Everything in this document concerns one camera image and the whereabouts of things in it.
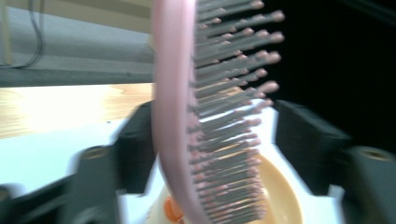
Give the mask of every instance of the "black cable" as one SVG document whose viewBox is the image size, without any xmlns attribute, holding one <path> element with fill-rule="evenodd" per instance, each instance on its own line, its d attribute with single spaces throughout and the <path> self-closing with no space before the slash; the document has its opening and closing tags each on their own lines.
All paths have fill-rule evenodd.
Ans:
<svg viewBox="0 0 396 224">
<path fill-rule="evenodd" d="M 35 30 L 35 36 L 37 38 L 37 45 L 35 48 L 35 53 L 33 57 L 25 64 L 21 65 L 0 65 L 0 68 L 27 68 L 40 60 L 43 56 L 44 52 L 44 8 L 45 8 L 45 0 L 40 0 L 40 9 L 39 9 L 39 24 L 35 20 L 35 0 L 29 0 L 29 14 L 30 21 L 33 25 L 33 29 Z"/>
</svg>

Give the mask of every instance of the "wooden surface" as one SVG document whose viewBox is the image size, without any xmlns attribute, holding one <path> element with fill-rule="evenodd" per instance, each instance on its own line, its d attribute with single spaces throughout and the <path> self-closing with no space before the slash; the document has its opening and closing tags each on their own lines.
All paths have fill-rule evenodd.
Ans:
<svg viewBox="0 0 396 224">
<path fill-rule="evenodd" d="M 153 84 L 0 88 L 0 138 L 127 118 Z"/>
</svg>

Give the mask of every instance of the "white table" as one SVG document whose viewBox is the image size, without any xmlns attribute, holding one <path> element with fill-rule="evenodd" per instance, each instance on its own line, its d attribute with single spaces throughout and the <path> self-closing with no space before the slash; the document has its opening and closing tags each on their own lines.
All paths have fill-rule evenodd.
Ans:
<svg viewBox="0 0 396 224">
<path fill-rule="evenodd" d="M 341 224 L 339 199 L 315 197 L 290 164 L 279 153 L 274 142 L 274 123 L 277 113 L 273 108 L 263 111 L 262 125 L 254 128 L 260 135 L 262 154 L 274 164 L 293 186 L 302 202 L 306 224 Z M 18 183 L 20 195 L 39 189 L 72 172 L 71 159 L 87 147 L 108 145 L 114 141 L 114 132 L 124 120 L 97 123 L 73 130 L 36 133 L 0 140 L 0 183 Z M 120 197 L 123 223 L 143 223 L 146 213 L 163 188 L 163 178 L 155 163 L 147 195 Z"/>
</svg>

